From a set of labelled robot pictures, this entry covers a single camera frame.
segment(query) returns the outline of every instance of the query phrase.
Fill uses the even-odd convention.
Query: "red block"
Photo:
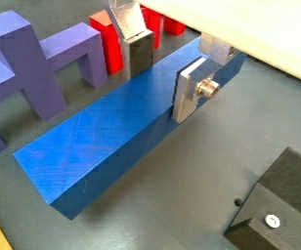
[[[102,34],[106,69],[107,73],[114,74],[123,68],[123,56],[119,37],[106,11],[90,16],[90,26]]]
[[[186,31],[186,25],[168,17],[164,17],[163,30],[178,36]]]
[[[146,27],[154,33],[152,46],[156,49],[159,47],[159,40],[160,40],[162,14],[148,9],[144,6],[142,6],[142,12],[143,12],[144,21],[146,21]]]

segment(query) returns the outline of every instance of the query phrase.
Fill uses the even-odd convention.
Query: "metal bracket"
[[[216,95],[219,85],[212,81],[212,75],[239,54],[234,47],[204,33],[199,51],[208,57],[196,58],[176,73],[172,119],[179,123],[195,111],[199,98],[211,99]]]
[[[139,3],[132,0],[104,0],[123,48],[127,77],[131,78],[152,66],[152,32],[146,22]]]

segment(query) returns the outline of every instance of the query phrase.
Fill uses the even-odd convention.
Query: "letter block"
[[[39,43],[28,21],[13,11],[0,14],[0,101],[21,91],[31,109],[48,120],[67,108],[53,70],[73,60],[91,85],[102,85],[107,74],[96,30],[80,23]]]
[[[159,40],[160,40],[162,14],[148,9],[144,6],[142,6],[142,12],[143,12],[144,21],[146,21],[146,27],[154,33],[152,47],[156,49],[159,47]]]
[[[90,26],[102,33],[106,69],[110,74],[114,74],[122,70],[124,64],[119,37],[115,32],[111,19],[104,10],[90,16]]]
[[[163,30],[170,33],[171,35],[180,35],[186,31],[186,25],[174,19],[164,17],[163,21]]]

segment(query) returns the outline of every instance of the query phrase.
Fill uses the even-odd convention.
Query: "gray table surface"
[[[0,0],[37,38],[103,9],[94,0]],[[163,35],[159,60],[196,37]],[[0,228],[15,249],[235,249],[222,236],[259,177],[287,146],[301,152],[301,81],[248,58],[216,98],[182,124],[100,199],[68,221],[41,200],[12,152],[124,82],[92,89],[72,63],[55,73],[68,110],[39,120],[20,94],[0,103]]]

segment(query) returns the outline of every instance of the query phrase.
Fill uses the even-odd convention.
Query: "blue block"
[[[199,39],[15,152],[45,203],[68,219],[179,126],[171,119],[175,76],[200,55],[198,45]],[[244,59],[239,54],[216,73],[222,86]]]

